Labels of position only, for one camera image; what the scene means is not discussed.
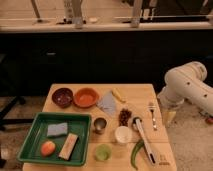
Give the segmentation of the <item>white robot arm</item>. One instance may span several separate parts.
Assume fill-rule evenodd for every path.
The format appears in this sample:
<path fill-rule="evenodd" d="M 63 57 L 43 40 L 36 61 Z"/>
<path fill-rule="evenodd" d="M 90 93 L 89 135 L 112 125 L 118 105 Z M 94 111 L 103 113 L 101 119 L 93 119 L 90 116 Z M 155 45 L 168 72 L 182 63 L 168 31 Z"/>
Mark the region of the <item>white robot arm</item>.
<path fill-rule="evenodd" d="M 193 61 L 168 70 L 164 76 L 165 86 L 157 98 L 162 107 L 164 125 L 169 125 L 176 110 L 189 100 L 201 109 L 202 114 L 213 119 L 213 87 L 204 80 L 207 69 L 201 62 Z"/>

